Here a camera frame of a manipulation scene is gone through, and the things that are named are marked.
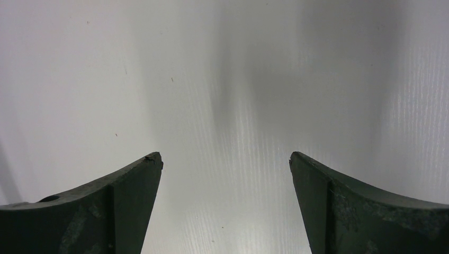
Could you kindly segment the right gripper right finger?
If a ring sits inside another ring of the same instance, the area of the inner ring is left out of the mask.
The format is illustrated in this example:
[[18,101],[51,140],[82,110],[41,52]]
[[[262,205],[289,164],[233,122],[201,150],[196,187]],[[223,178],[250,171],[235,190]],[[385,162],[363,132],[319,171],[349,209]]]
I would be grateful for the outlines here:
[[382,190],[301,152],[289,165],[312,253],[448,253],[448,205]]

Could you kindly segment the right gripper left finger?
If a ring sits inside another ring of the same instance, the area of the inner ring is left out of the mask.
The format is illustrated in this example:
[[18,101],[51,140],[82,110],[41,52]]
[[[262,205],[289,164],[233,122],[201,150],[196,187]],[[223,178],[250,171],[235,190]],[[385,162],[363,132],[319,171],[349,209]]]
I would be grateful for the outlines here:
[[153,152],[36,203],[1,206],[1,253],[141,253],[163,165]]

